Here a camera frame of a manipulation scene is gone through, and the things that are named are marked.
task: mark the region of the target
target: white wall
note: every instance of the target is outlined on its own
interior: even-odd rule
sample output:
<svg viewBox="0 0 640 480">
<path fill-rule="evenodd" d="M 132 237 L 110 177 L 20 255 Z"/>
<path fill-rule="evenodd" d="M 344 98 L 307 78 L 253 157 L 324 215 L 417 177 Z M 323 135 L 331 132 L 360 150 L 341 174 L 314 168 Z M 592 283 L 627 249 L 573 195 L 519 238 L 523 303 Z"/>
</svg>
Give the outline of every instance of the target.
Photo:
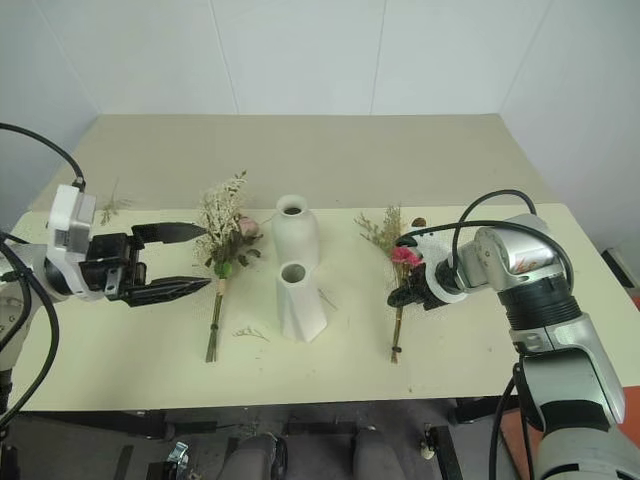
<svg viewBox="0 0 640 480">
<path fill-rule="evenodd" d="M 72 150 L 95 116 L 95 106 L 34 4 L 0 1 L 0 121 L 35 130 Z M 59 157 L 46 147 L 0 131 L 0 228 L 13 226 L 59 166 Z"/>
<path fill-rule="evenodd" d="M 497 112 L 549 4 L 34 1 L 100 111 L 245 114 Z"/>
<path fill-rule="evenodd" d="M 555 0 L 501 113 L 596 246 L 640 234 L 640 2 Z"/>
</svg>

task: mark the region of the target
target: green leaf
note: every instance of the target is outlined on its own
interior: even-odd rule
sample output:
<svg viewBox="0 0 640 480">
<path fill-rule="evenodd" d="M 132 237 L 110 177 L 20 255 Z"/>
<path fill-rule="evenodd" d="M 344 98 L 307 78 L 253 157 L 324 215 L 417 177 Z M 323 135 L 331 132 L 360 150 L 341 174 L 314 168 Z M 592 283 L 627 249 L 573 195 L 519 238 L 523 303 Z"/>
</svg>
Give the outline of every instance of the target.
<svg viewBox="0 0 640 480">
<path fill-rule="evenodd" d="M 213 266 L 213 273 L 215 273 L 218 278 L 229 278 L 232 271 L 233 267 L 229 262 L 216 263 Z"/>
</svg>

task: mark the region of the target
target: orange object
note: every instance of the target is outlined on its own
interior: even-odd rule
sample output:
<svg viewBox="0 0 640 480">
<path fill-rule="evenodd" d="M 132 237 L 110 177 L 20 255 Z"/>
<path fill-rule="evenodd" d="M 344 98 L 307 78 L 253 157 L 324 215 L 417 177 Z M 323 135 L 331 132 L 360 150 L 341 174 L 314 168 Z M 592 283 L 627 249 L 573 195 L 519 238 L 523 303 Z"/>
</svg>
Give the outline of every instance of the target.
<svg viewBox="0 0 640 480">
<path fill-rule="evenodd" d="M 624 423 L 620 425 L 620 430 L 622 430 L 633 443 L 640 447 L 640 387 L 627 387 L 624 389 L 624 393 L 627 397 L 627 411 Z M 520 478 L 528 480 L 527 454 L 524 449 L 520 412 L 515 410 L 506 413 L 502 418 L 500 427 L 513 463 L 520 474 Z M 529 438 L 531 439 L 531 450 L 533 452 L 533 458 L 535 459 L 538 453 L 538 446 L 542 440 L 542 433 L 529 427 Z"/>
</svg>

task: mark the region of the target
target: vase opening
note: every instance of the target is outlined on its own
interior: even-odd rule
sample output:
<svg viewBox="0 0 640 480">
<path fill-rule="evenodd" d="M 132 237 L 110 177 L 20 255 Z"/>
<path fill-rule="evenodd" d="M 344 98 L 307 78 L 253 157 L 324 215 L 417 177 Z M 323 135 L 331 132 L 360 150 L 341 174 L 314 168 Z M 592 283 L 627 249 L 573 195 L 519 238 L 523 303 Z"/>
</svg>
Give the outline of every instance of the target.
<svg viewBox="0 0 640 480">
<path fill-rule="evenodd" d="M 287 283 L 299 283 L 306 275 L 307 270 L 298 263 L 287 265 L 282 269 L 282 279 Z"/>
<path fill-rule="evenodd" d="M 302 210 L 298 207 L 287 207 L 284 209 L 285 215 L 298 215 Z"/>
</svg>

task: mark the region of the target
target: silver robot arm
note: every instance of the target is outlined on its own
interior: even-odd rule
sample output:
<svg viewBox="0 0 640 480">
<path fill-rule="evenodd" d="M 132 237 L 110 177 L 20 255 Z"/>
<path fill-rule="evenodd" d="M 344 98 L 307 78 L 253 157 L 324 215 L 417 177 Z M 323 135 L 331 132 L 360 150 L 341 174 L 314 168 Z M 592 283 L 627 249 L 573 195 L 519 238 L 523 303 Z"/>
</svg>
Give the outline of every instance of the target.
<svg viewBox="0 0 640 480">
<path fill-rule="evenodd" d="M 535 215 L 506 221 L 549 236 Z M 413 248 L 432 260 L 433 249 L 420 235 Z M 389 304 L 420 297 L 429 309 L 483 288 L 495 290 L 520 354 L 514 380 L 521 408 L 528 422 L 544 432 L 536 478 L 640 479 L 640 451 L 617 427 L 625 414 L 620 381 L 589 315 L 572 296 L 554 249 L 527 233 L 483 227 L 458 255 L 457 271 L 451 255 L 441 256 L 437 264 L 430 261 L 422 290 L 416 293 L 414 280 L 394 292 Z"/>
</svg>

